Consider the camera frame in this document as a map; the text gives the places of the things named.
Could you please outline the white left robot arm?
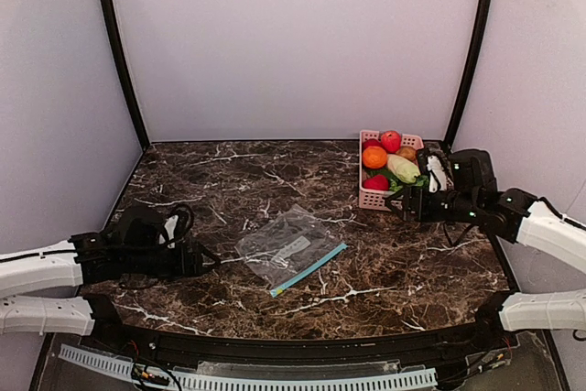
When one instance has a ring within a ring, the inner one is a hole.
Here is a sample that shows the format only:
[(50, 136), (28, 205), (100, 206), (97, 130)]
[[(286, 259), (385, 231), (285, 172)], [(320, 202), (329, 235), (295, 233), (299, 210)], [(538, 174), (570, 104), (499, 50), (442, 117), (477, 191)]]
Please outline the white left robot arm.
[(78, 288), (138, 275), (155, 280), (199, 277), (221, 263), (193, 239), (193, 210), (174, 205), (161, 213), (131, 206), (100, 232), (1, 257), (1, 332), (90, 336), (121, 319), (104, 295), (50, 299), (38, 292)]

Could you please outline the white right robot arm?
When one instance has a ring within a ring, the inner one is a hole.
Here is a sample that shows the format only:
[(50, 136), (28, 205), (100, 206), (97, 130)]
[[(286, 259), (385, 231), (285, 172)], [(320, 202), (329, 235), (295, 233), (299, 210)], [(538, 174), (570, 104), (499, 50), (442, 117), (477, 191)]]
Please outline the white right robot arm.
[[(417, 161), (390, 154), (387, 167), (403, 186), (385, 204), (403, 220), (467, 223), (585, 269), (584, 224), (545, 197), (517, 188), (499, 190), (488, 152), (464, 149), (441, 160), (423, 149)], [(497, 292), (477, 310), (476, 320), (490, 331), (583, 331), (585, 292)]]

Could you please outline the clear zip top bag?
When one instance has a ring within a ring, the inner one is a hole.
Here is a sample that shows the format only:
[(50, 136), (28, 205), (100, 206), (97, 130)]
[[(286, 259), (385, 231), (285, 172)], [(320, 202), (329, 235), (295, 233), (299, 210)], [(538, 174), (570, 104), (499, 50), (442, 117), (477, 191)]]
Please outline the clear zip top bag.
[(322, 220), (298, 205), (242, 238), (235, 250), (275, 298), (347, 248)]

